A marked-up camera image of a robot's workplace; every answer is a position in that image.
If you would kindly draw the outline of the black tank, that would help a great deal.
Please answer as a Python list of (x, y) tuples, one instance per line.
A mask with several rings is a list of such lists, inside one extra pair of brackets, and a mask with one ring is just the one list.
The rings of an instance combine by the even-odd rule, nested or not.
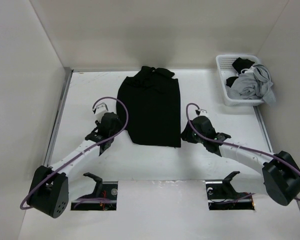
[(116, 113), (137, 145), (181, 146), (181, 95), (175, 73), (142, 66), (118, 89)]
[(237, 58), (233, 63), (232, 67), (235, 69), (237, 72), (236, 76), (231, 76), (226, 80), (226, 86), (231, 87), (235, 80), (239, 77), (240, 74), (244, 73), (247, 69), (252, 67), (255, 64), (254, 61), (251, 61), (249, 59), (242, 59), (242, 58)]

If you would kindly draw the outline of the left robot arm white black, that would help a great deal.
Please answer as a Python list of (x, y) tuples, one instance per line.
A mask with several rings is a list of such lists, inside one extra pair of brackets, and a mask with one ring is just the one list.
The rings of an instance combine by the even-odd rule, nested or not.
[(70, 199), (70, 178), (92, 156), (100, 156), (107, 150), (123, 129), (117, 114), (104, 113), (96, 128), (67, 157), (50, 167), (41, 165), (36, 169), (25, 200), (27, 205), (52, 218), (59, 217)]

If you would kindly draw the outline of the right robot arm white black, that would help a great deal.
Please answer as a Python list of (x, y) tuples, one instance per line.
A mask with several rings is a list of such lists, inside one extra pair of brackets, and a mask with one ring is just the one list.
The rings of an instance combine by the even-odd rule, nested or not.
[(233, 143), (231, 136), (217, 132), (206, 116), (188, 121), (181, 139), (192, 144), (202, 144), (206, 150), (222, 158), (234, 160), (260, 174), (258, 179), (239, 179), (233, 171), (222, 181), (222, 192), (228, 198), (249, 194), (269, 196), (279, 205), (287, 206), (297, 200), (300, 193), (300, 168), (285, 151), (268, 153)]

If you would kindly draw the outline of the grey tank top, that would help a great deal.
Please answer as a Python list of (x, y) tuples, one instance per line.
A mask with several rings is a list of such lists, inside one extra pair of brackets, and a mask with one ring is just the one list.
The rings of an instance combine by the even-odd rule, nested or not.
[(276, 103), (273, 85), (268, 69), (262, 64), (255, 64), (246, 68), (231, 87), (227, 87), (227, 95), (234, 100), (262, 100), (272, 106)]

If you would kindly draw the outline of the white plastic laundry basket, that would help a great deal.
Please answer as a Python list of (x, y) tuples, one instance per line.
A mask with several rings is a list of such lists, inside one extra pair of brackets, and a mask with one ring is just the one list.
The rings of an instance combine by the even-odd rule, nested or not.
[(220, 85), (222, 89), (223, 101), (226, 106), (229, 107), (255, 107), (263, 104), (264, 102), (261, 99), (232, 99), (229, 98), (227, 89), (226, 89), (226, 81), (229, 77), (234, 77), (237, 75), (237, 71), (233, 68), (233, 62), (238, 59), (248, 59), (256, 64), (261, 64), (261, 60), (250, 54), (220, 54), (215, 58), (217, 71), (220, 78)]

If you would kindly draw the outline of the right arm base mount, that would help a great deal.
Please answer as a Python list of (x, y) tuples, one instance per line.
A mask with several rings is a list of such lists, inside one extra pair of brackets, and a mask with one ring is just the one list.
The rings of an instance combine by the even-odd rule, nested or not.
[(210, 211), (255, 210), (253, 194), (237, 192), (232, 186), (233, 178), (239, 173), (239, 171), (233, 171), (223, 179), (205, 181)]

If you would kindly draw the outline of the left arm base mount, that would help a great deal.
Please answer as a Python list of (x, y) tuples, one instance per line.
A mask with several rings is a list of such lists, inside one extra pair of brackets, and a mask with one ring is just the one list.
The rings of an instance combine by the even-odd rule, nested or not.
[(103, 181), (95, 174), (86, 172), (69, 187), (69, 202), (72, 211), (115, 211), (119, 183)]

